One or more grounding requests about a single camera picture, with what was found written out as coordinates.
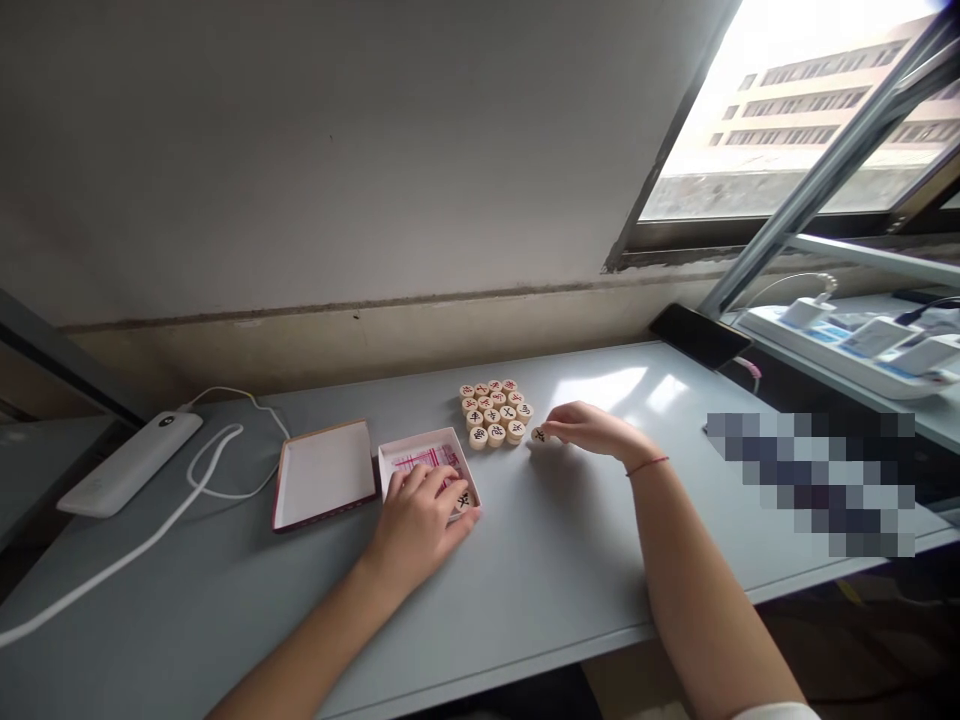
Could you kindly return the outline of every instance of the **hand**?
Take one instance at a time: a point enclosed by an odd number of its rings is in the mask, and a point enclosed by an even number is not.
[[[358,565],[370,568],[397,602],[436,572],[480,517],[479,508],[471,508],[447,525],[457,498],[467,489],[467,481],[457,479],[437,495],[443,481],[453,478],[459,475],[450,466],[426,465],[390,478],[380,524]]]
[[[542,427],[547,435],[565,443],[612,455],[628,470],[663,455],[657,444],[633,425],[579,400],[555,407]]]

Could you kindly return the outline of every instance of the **sky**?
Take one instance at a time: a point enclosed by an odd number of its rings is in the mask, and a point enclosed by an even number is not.
[[[938,12],[944,0],[743,0],[684,126],[690,138],[749,72],[829,55]]]

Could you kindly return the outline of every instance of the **floor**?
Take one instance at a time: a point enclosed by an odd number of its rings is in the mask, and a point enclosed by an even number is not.
[[[960,551],[951,548],[933,562],[952,569],[958,556]],[[861,606],[830,583],[758,609],[807,699],[825,720],[960,717],[960,701],[953,697],[960,679],[956,606],[904,601],[889,574],[846,579],[854,597],[864,601]],[[873,610],[889,606],[903,622],[877,619]],[[695,717],[659,640],[581,665],[605,720]],[[949,713],[945,702],[954,706]]]

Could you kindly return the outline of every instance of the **sleeve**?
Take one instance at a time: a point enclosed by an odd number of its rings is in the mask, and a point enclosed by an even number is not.
[[[734,720],[820,720],[820,716],[802,703],[774,703],[744,710]]]

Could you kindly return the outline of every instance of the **black phone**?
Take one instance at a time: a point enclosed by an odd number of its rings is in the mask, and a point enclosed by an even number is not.
[[[677,303],[657,315],[650,332],[711,370],[718,370],[753,345],[739,330]]]

